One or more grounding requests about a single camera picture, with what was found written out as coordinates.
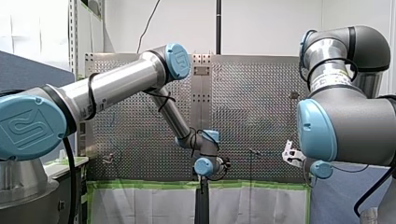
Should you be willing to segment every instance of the perforated metal panel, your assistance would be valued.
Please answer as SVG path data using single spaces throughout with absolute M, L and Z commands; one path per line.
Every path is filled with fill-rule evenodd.
M 134 54 L 87 54 L 87 70 L 101 73 L 137 59 Z M 177 106 L 190 123 L 189 78 L 167 85 Z M 92 123 L 95 155 L 89 179 L 191 179 L 189 150 L 177 147 L 175 136 L 157 106 L 141 92 L 106 111 Z M 114 155 L 113 162 L 107 158 Z
M 298 99 L 290 93 L 306 93 L 298 59 L 213 56 L 212 68 L 212 128 L 221 134 L 220 155 L 233 163 L 227 178 L 302 182 L 301 169 L 281 156 L 296 131 Z
M 191 77 L 168 84 L 168 89 L 188 123 L 220 131 L 220 155 L 233 164 L 226 179 L 303 182 L 302 171 L 281 157 L 286 140 L 295 138 L 295 107 L 306 94 L 298 76 L 298 59 L 193 56 Z M 134 54 L 86 57 L 87 74 L 105 72 L 137 58 Z M 292 91 L 300 98 L 290 99 Z M 87 144 L 94 151 L 89 179 L 191 179 L 191 152 L 175 146 L 174 135 L 145 93 L 98 114 L 92 133 L 94 141 Z M 253 155 L 251 150 L 261 155 Z M 114 161 L 107 164 L 106 156 L 111 153 Z

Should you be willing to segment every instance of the metal pole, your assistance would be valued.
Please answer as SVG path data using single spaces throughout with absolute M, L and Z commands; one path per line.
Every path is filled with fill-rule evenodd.
M 201 177 L 201 187 L 195 191 L 195 224 L 209 224 L 209 185 Z
M 221 0 L 217 0 L 216 7 L 216 54 L 221 54 Z

